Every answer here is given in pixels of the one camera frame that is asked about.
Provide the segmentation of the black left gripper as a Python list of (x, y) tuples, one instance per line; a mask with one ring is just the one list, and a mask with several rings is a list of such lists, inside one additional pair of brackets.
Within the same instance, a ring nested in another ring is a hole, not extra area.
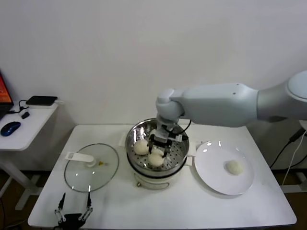
[(78, 230), (84, 225), (84, 220), (87, 220), (93, 211), (91, 192), (88, 192), (86, 211), (81, 213), (73, 213), (64, 215), (62, 210), (64, 206), (66, 193), (63, 194), (62, 199), (58, 204), (58, 208), (54, 210), (54, 214), (58, 219), (58, 228), (61, 230)]

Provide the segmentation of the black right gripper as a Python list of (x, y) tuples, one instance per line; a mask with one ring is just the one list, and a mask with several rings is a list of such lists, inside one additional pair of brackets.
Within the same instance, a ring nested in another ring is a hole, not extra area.
[(170, 152), (171, 145), (170, 131), (165, 126), (160, 126), (150, 131), (149, 141), (147, 143), (149, 154), (152, 153), (153, 146), (164, 147), (163, 158), (165, 158)]

